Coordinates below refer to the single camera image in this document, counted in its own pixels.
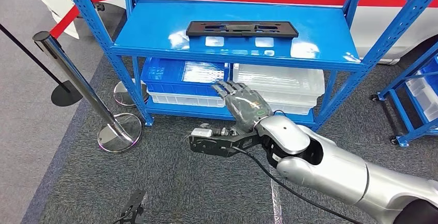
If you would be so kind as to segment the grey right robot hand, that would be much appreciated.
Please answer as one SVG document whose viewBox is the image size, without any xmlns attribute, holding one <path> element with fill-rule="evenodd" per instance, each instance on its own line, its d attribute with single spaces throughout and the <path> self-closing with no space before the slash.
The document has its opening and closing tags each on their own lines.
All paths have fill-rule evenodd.
<svg viewBox="0 0 438 224">
<path fill-rule="evenodd" d="M 273 111 L 264 98 L 244 83 L 217 81 L 212 85 L 216 93 L 225 101 L 225 106 L 236 120 L 237 129 L 250 133 Z"/>
</svg>

